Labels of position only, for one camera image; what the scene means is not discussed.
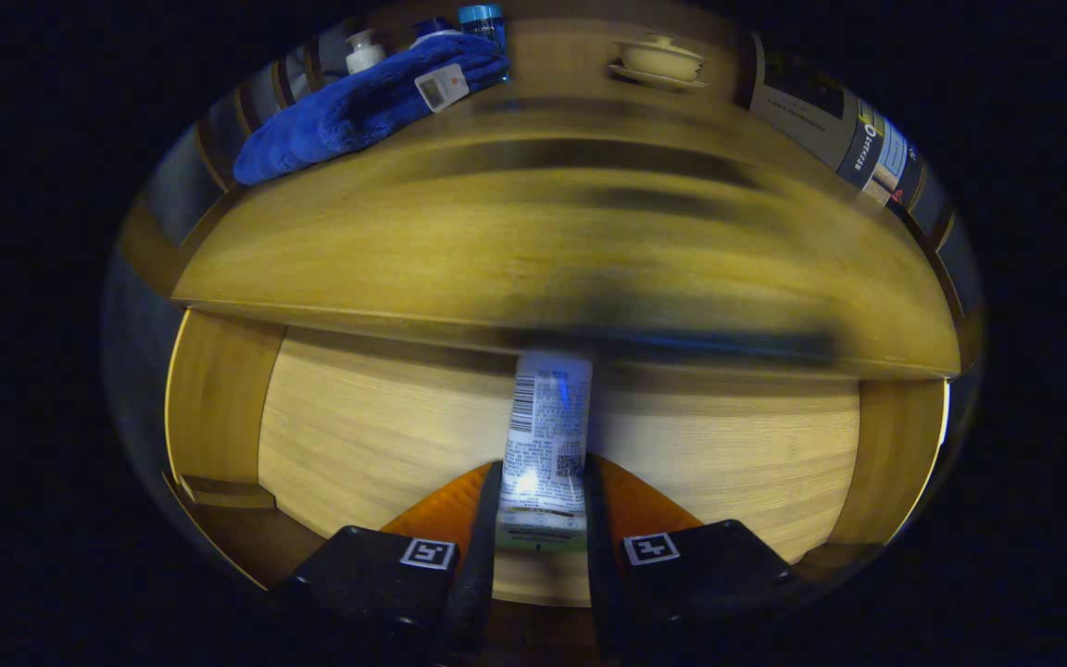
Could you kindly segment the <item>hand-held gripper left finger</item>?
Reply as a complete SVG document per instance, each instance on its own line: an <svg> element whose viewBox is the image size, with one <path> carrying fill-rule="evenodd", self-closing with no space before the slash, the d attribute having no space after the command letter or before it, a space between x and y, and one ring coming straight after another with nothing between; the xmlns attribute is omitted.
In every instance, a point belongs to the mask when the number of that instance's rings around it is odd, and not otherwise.
<svg viewBox="0 0 1067 667"><path fill-rule="evenodd" d="M381 529L345 526L270 589L308 666L460 666L493 598L503 464L442 486Z"/></svg>

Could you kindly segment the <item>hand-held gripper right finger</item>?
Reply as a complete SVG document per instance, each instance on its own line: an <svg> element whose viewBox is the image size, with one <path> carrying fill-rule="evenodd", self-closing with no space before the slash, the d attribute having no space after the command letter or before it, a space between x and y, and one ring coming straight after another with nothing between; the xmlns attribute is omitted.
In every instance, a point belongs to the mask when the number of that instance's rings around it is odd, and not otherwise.
<svg viewBox="0 0 1067 667"><path fill-rule="evenodd" d="M736 666L812 583L737 520L703 523L604 457L585 460L590 607L617 666Z"/></svg>

